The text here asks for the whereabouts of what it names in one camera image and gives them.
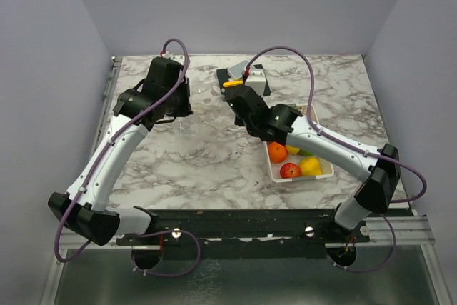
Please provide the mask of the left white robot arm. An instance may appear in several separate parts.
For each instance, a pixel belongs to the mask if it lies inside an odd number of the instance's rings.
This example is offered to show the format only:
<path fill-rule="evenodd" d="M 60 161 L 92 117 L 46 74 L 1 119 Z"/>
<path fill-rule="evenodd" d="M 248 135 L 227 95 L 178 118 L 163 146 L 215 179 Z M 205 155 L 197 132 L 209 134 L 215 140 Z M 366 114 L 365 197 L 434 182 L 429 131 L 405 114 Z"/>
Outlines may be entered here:
<path fill-rule="evenodd" d="M 117 99 L 104 138 L 75 182 L 54 192 L 48 206 L 67 229 L 99 246 L 115 235 L 133 234 L 150 244 L 158 234 L 151 215 L 140 209 L 108 208 L 114 184 L 136 147 L 156 124 L 192 113 L 183 60 L 152 59 L 146 78 Z"/>

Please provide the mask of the clear zip top bag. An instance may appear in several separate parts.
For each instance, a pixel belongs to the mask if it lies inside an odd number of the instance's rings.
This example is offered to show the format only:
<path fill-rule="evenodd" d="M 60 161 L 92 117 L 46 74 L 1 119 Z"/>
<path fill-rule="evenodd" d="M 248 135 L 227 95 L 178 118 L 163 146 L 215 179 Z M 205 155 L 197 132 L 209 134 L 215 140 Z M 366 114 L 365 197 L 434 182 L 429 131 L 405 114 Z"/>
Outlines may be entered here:
<path fill-rule="evenodd" d="M 154 128 L 153 143 L 179 160 L 225 159 L 239 150 L 246 135 L 233 125 L 233 113 L 215 86 L 192 86 L 193 113 Z"/>

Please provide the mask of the yellow toy mango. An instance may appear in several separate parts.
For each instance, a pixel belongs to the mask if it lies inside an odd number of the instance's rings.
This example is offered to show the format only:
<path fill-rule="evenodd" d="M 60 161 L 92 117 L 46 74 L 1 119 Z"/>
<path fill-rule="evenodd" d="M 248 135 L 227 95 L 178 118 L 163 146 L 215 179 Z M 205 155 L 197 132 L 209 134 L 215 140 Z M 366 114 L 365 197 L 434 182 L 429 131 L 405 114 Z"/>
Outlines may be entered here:
<path fill-rule="evenodd" d="M 296 148 L 294 146 L 285 145 L 285 147 L 286 147 L 287 152 L 290 154 L 293 154 L 293 155 L 297 155 L 300 151 L 299 148 Z"/>

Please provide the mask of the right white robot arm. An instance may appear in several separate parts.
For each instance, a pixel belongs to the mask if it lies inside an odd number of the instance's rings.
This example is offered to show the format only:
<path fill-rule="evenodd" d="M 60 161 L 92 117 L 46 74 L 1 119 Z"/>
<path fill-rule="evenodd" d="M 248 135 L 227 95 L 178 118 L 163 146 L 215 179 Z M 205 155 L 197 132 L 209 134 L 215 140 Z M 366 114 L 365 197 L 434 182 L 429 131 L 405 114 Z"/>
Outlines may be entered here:
<path fill-rule="evenodd" d="M 345 241 L 369 214 L 384 214 L 400 179 L 394 160 L 398 149 L 385 144 L 382 149 L 358 143 L 304 116 L 298 109 L 278 104 L 270 107 L 250 86 L 224 84 L 224 96 L 235 113 L 235 123 L 262 141 L 309 151 L 339 166 L 361 182 L 361 186 L 342 204 L 328 223 L 329 236 Z"/>

